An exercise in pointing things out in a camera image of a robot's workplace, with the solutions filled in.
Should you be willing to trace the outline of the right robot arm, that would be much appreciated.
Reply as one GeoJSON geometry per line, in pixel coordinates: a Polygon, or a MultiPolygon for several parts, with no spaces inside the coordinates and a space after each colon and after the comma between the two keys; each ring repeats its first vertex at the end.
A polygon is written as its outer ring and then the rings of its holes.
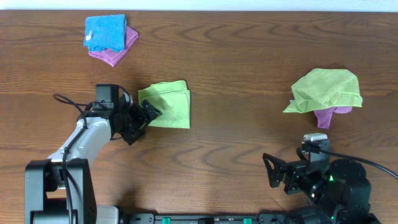
{"type": "Polygon", "coordinates": [[[304,140],[296,153],[299,160],[294,162],[262,156],[272,188],[284,184],[286,194],[308,197],[310,205],[286,215],[284,223],[379,223],[370,212],[371,184],[361,163],[331,161],[328,139],[304,140]]]}

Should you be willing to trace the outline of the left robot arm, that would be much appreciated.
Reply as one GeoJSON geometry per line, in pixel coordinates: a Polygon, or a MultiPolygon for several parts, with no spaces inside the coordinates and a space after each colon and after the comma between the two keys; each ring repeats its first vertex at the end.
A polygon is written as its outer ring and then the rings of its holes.
{"type": "Polygon", "coordinates": [[[133,102],[127,93],[76,108],[76,128],[62,147],[25,168],[25,223],[117,223],[116,207],[96,203],[90,167],[115,134],[131,145],[162,114],[147,100],[133,102]]]}

